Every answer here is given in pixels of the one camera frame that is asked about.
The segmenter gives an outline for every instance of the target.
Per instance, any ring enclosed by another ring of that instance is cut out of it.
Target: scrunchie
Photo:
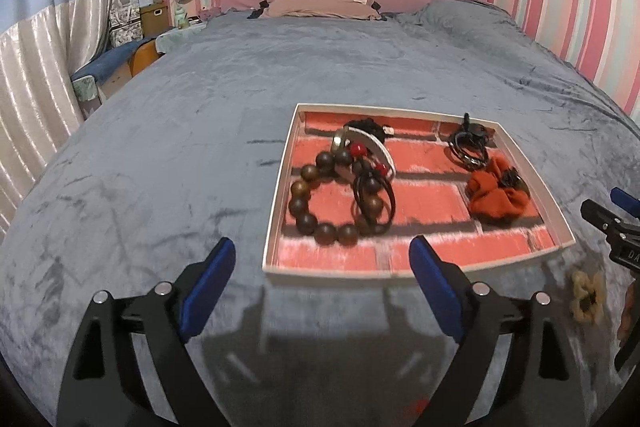
[[[505,158],[494,156],[489,160],[486,170],[473,173],[466,184],[471,198],[468,206],[470,214],[499,221],[515,219],[524,213],[529,204],[529,195],[524,190],[498,185],[503,172],[510,168]]]

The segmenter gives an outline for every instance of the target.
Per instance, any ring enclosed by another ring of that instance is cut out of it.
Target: screw
[[[489,286],[487,286],[483,282],[477,282],[473,286],[471,286],[471,288],[476,295],[480,296],[489,295],[489,292],[491,291],[491,288],[489,288]]]
[[[159,282],[154,288],[154,292],[158,295],[167,295],[167,293],[171,292],[172,286],[170,282],[164,281]]]
[[[96,304],[103,304],[107,302],[108,298],[109,298],[109,294],[104,290],[100,290],[99,292],[96,292],[94,294],[94,302]]]
[[[544,292],[538,292],[536,293],[536,301],[538,301],[538,304],[546,306],[547,304],[549,304],[549,302],[551,302],[551,297],[549,297],[549,295]]]

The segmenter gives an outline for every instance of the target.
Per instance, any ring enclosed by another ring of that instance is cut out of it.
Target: bottle
[[[189,27],[189,19],[187,19],[187,11],[180,4],[176,5],[174,10],[174,25],[179,30]]]

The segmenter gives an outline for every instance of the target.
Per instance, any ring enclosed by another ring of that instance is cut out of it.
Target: gray velvet blanket
[[[465,111],[499,121],[564,211],[577,244],[482,277],[504,295],[563,301],[590,416],[620,389],[614,340],[631,277],[582,222],[584,198],[640,192],[640,130],[499,9],[440,0],[386,22],[217,18],[137,75],[73,135],[18,209],[0,250],[0,350],[53,419],[92,294],[139,295],[231,237],[238,265],[188,344],[235,426],[410,425],[455,352],[415,288],[311,291],[265,284],[260,262],[296,102]],[[601,327],[575,324],[568,276],[603,270]],[[140,347],[151,400],[172,414]],[[474,416],[487,411],[505,346]]]

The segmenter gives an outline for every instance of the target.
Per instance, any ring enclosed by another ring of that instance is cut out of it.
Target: blue gripper pad
[[[441,261],[422,236],[409,245],[409,264],[440,330],[459,344],[465,336],[468,303],[464,289],[469,280],[458,266]]]
[[[611,189],[611,201],[636,219],[640,219],[640,201],[631,194],[627,194],[622,188]]]
[[[217,253],[182,302],[180,337],[187,341],[202,333],[209,316],[216,307],[226,283],[236,267],[236,247],[224,238],[216,245]]]

